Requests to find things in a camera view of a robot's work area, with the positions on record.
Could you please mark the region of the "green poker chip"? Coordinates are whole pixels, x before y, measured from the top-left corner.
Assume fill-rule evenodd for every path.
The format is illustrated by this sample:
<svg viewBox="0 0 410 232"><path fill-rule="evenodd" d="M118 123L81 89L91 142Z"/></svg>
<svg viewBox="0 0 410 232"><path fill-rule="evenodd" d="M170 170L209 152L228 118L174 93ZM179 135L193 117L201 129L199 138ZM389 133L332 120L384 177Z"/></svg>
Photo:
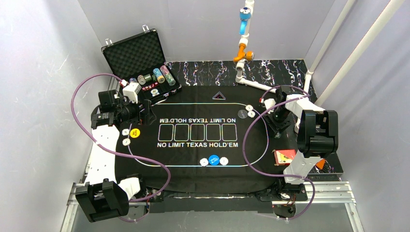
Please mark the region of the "green poker chip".
<svg viewBox="0 0 410 232"><path fill-rule="evenodd" d="M275 139L279 139L280 137L281 137L281 133L279 133L279 132L276 133L275 136L274 136Z"/></svg>

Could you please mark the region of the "yellow big blind button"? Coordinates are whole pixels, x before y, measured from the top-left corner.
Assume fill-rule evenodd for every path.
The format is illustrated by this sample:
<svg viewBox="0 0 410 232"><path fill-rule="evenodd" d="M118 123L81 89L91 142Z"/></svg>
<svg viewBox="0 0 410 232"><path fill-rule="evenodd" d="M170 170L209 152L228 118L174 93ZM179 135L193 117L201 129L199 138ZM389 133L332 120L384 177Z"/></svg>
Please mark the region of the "yellow big blind button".
<svg viewBox="0 0 410 232"><path fill-rule="evenodd" d="M138 138L141 134L141 131L138 128L130 130L129 136L131 138Z"/></svg>

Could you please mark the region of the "white blue poker chip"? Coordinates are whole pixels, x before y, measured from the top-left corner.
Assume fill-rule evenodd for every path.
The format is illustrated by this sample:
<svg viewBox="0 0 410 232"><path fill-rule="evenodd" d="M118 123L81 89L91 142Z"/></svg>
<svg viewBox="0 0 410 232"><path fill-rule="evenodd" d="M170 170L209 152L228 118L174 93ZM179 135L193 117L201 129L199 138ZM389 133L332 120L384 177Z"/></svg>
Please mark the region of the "white blue poker chip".
<svg viewBox="0 0 410 232"><path fill-rule="evenodd" d="M206 159L206 158L200 159L200 165L201 165L202 167L206 167L208 164L209 164L208 159Z"/></svg>
<svg viewBox="0 0 410 232"><path fill-rule="evenodd" d="M248 111L248 117L254 118L255 117L255 112L254 111Z"/></svg>
<svg viewBox="0 0 410 232"><path fill-rule="evenodd" d="M123 136L129 136L129 134L130 134L130 130L129 130L129 129L123 129L123 130L122 130L122 135L123 135Z"/></svg>

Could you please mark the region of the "red playing card box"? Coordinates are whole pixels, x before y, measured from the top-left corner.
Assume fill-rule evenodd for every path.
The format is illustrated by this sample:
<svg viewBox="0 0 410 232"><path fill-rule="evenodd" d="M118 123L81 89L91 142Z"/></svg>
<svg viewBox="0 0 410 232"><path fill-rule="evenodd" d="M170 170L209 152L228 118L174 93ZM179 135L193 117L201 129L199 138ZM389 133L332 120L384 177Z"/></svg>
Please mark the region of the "red playing card box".
<svg viewBox="0 0 410 232"><path fill-rule="evenodd" d="M273 150L272 153L276 166L289 165L296 156L294 149Z"/></svg>

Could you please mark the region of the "white grey poker chip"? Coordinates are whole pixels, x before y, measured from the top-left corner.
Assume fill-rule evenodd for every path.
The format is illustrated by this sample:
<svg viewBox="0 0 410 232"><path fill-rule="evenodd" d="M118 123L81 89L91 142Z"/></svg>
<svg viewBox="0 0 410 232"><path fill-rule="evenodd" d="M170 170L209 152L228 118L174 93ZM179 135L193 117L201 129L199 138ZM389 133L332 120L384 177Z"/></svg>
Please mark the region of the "white grey poker chip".
<svg viewBox="0 0 410 232"><path fill-rule="evenodd" d="M247 105L247 106L246 106L246 110L247 110L248 112L252 111L252 110L253 110L253 106L252 106L252 105Z"/></svg>
<svg viewBox="0 0 410 232"><path fill-rule="evenodd" d="M125 138L125 139L123 139L122 144L123 144L124 146L129 146L129 145L131 144L130 138Z"/></svg>
<svg viewBox="0 0 410 232"><path fill-rule="evenodd" d="M226 157L221 157L220 158L220 165L226 166L228 164L228 159Z"/></svg>

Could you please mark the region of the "clear dealer button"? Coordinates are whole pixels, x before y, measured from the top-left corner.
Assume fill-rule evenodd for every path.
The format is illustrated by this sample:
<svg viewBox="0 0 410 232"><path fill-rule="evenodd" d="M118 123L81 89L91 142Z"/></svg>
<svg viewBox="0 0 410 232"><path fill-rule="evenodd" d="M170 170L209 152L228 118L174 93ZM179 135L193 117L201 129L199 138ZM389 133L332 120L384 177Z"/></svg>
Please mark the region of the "clear dealer button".
<svg viewBox="0 0 410 232"><path fill-rule="evenodd" d="M241 110L238 111L237 115L238 115L239 118L245 119L245 118L248 117L248 111L244 110L244 109L241 109Z"/></svg>

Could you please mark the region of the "blue small blind button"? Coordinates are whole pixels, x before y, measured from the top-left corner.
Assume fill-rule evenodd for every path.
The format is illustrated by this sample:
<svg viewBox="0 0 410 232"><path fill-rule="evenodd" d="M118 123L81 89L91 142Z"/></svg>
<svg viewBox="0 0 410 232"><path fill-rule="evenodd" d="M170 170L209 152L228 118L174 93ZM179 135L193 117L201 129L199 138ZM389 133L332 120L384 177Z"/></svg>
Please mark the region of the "blue small blind button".
<svg viewBox="0 0 410 232"><path fill-rule="evenodd" d="M209 163L210 165L212 165L212 166L219 165L219 163L220 163L220 158L219 158L219 156L218 156L218 155L211 155L211 156L208 158L208 163Z"/></svg>

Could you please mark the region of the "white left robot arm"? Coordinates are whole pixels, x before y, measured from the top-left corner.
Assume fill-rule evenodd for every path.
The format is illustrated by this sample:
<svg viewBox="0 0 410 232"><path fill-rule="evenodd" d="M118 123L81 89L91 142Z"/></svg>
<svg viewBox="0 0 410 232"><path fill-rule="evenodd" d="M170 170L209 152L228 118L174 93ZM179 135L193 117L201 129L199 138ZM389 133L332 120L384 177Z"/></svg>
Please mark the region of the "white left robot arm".
<svg viewBox="0 0 410 232"><path fill-rule="evenodd" d="M130 129L120 130L122 123L136 120L145 122L151 114L141 114L150 101L138 101L138 95L130 90L99 92L100 103L92 111L91 129L81 129L93 141L90 167L85 184L75 191L75 198L89 222L126 216L130 201L141 199L147 202L150 195L139 174L116 177L116 146L120 135L125 135L124 144L130 143Z"/></svg>

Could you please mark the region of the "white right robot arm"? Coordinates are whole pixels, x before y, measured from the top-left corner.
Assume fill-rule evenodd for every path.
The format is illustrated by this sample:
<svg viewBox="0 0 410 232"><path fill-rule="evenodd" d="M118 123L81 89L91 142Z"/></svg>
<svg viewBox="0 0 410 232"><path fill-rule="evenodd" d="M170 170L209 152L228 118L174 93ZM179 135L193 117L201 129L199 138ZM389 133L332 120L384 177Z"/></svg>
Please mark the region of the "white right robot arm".
<svg viewBox="0 0 410 232"><path fill-rule="evenodd" d="M268 112L263 116L275 135L290 126L290 114L299 120L298 151L283 171L286 185L300 185L320 160L336 153L338 148L338 114L325 110L309 100L309 94L294 86L276 86L274 99L260 98Z"/></svg>

